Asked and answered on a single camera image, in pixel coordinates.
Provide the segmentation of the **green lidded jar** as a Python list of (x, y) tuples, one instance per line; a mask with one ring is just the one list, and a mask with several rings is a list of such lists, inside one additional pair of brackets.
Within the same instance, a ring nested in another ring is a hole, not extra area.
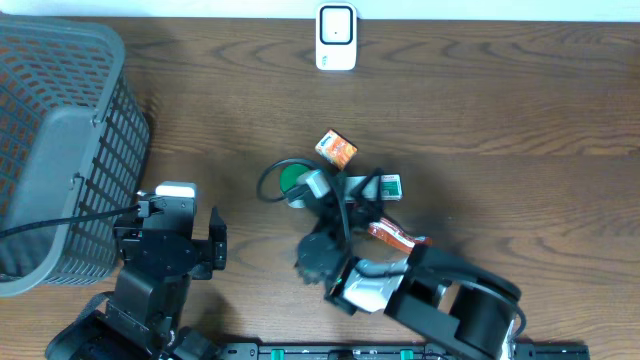
[(310, 171), (309, 167), (301, 164), (291, 164), (282, 170), (279, 178), (280, 190), (290, 207), (296, 209), (305, 207), (304, 191), (297, 190), (298, 179)]

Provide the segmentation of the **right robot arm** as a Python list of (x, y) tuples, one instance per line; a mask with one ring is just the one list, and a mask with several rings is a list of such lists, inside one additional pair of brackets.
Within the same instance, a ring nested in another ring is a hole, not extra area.
[(355, 255), (356, 230), (393, 237), (385, 214), (382, 174), (350, 186), (344, 177), (307, 171), (282, 188), (286, 201), (318, 221), (297, 247), (296, 269), (307, 284), (323, 284), (328, 302), (349, 314), (386, 316), (462, 359), (498, 359), (513, 350), (526, 326), (520, 290), (508, 280), (432, 247), (422, 238), (403, 260)]

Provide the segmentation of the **grey plastic basket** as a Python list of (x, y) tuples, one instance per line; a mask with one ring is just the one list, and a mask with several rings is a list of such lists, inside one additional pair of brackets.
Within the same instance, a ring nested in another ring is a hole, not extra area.
[(117, 250), (112, 211), (138, 189), (150, 128), (109, 27), (1, 19), (1, 293), (90, 285)]

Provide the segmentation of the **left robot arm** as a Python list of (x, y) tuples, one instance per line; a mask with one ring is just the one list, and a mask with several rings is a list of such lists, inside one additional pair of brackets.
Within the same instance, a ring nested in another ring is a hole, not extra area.
[(116, 220), (123, 266), (115, 288), (95, 295), (54, 337), (48, 359), (217, 359), (221, 349), (180, 325), (189, 287), (226, 267), (227, 226), (213, 209), (205, 240), (193, 238), (196, 203), (153, 196)]

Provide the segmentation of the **white green box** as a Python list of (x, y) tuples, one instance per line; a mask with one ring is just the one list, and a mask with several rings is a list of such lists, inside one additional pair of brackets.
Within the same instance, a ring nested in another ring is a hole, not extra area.
[[(351, 191), (356, 188), (365, 176), (351, 176), (346, 179), (345, 184), (345, 201), (353, 203), (354, 198)], [(399, 201), (403, 198), (403, 190), (401, 177), (399, 174), (383, 175), (381, 180), (372, 179), (362, 191), (362, 196), (367, 200), (376, 200), (378, 190), (381, 190), (381, 199), (383, 201)]]

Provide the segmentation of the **white barcode scanner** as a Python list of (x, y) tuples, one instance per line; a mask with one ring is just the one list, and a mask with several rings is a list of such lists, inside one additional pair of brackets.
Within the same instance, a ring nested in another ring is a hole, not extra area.
[(321, 71), (350, 71), (357, 61), (357, 11), (348, 2), (318, 6), (315, 64)]

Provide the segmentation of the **small orange box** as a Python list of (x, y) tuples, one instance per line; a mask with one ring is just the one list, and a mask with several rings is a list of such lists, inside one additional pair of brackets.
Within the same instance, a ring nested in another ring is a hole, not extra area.
[(338, 169), (344, 170), (357, 154), (358, 148), (335, 130), (329, 129), (315, 145), (315, 151)]

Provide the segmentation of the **orange snack bar wrapper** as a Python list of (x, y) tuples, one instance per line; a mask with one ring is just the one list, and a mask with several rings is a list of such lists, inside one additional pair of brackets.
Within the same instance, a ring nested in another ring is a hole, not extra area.
[(387, 218), (370, 223), (367, 232), (374, 238), (406, 254), (410, 254), (416, 245), (431, 246), (433, 243), (430, 237), (409, 235), (399, 225)]

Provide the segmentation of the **black mounting rail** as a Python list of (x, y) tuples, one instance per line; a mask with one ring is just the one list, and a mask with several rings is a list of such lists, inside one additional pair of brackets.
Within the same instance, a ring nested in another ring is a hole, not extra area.
[[(586, 345), (518, 343), (505, 345), (501, 359), (590, 360)], [(458, 360), (452, 352), (432, 343), (395, 345), (258, 345), (227, 344), (223, 360)]]

